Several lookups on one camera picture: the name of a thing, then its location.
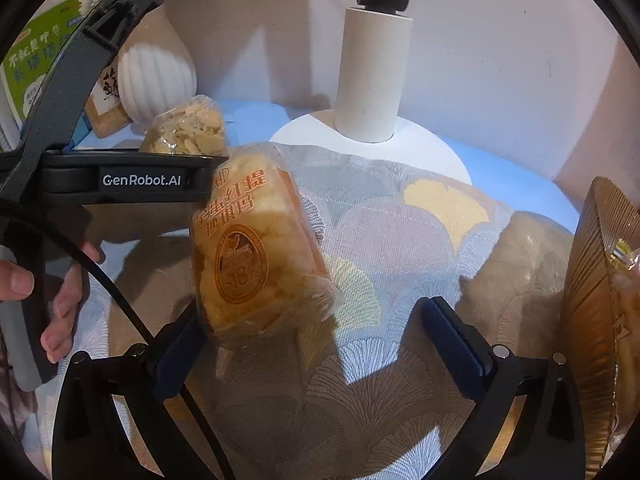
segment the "plastic bread wrapper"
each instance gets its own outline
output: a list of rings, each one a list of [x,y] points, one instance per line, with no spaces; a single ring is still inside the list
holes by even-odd
[[[597,178],[578,223],[564,288],[560,343],[580,396],[588,479],[640,409],[640,216]]]
[[[200,317],[220,344],[324,320],[344,302],[274,146],[234,150],[191,237]]]
[[[158,115],[140,146],[145,153],[227,156],[225,121],[215,102],[198,95]]]

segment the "ribbed white vase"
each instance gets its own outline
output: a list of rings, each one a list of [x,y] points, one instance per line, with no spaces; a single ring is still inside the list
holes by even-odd
[[[165,14],[148,13],[118,56],[120,100],[131,119],[148,128],[154,118],[196,95],[196,69]]]

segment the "blue table surface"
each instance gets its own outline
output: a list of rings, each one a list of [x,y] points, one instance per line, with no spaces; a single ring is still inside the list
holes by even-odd
[[[218,105],[232,146],[270,140],[289,121],[309,111],[257,102],[220,101]],[[90,135],[80,146],[110,148],[126,145],[131,138],[131,130],[126,128],[106,139]],[[575,233],[580,215],[556,184],[499,156],[441,138],[462,160],[474,187],[514,210],[544,215]]]

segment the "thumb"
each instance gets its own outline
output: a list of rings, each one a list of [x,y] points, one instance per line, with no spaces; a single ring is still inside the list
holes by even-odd
[[[33,292],[33,274],[0,260],[0,301],[24,300]]]

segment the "white lamp base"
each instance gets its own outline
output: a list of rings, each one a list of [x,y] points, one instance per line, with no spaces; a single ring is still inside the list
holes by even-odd
[[[334,129],[334,110],[302,116],[283,126],[272,142],[294,146],[320,146],[345,155],[389,160],[433,171],[471,185],[471,177],[456,153],[429,130],[398,117],[396,131],[385,142],[351,140]]]

